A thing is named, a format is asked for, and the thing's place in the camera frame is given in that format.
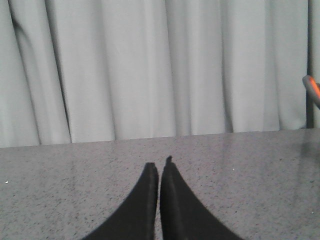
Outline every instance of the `table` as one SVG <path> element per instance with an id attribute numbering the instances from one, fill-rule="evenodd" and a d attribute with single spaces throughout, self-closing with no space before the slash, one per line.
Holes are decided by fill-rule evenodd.
<path id="1" fill-rule="evenodd" d="M 0 148 L 0 238 L 79 240 L 167 156 L 246 240 L 320 239 L 320 129 Z M 155 239 L 162 239 L 159 206 Z"/>

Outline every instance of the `white curtain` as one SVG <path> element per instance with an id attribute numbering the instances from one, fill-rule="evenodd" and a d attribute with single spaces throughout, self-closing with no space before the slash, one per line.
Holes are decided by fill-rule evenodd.
<path id="1" fill-rule="evenodd" d="M 0 0 L 0 147 L 303 128 L 307 49 L 304 0 Z"/>

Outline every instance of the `granite countertop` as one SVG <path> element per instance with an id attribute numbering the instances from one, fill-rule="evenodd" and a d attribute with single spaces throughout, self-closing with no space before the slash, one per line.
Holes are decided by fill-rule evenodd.
<path id="1" fill-rule="evenodd" d="M 0 148 L 0 239 L 80 240 L 169 155 L 242 238 L 320 239 L 320 129 Z"/>

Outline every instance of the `speckled gray surface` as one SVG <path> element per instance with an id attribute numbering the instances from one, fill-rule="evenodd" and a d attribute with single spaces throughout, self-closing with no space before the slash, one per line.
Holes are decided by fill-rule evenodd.
<path id="1" fill-rule="evenodd" d="M 319 129 L 0 148 L 0 237 L 79 240 L 121 204 L 144 163 L 161 174 L 168 155 L 244 239 L 320 239 Z"/>

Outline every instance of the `orange object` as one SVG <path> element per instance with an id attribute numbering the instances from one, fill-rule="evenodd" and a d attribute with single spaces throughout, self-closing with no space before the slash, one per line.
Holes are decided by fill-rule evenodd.
<path id="1" fill-rule="evenodd" d="M 315 94 L 318 96 L 318 98 L 320 99 L 320 89 L 316 83 L 316 81 L 314 80 L 314 78 L 311 76 L 310 78 L 310 84 L 315 92 Z"/>

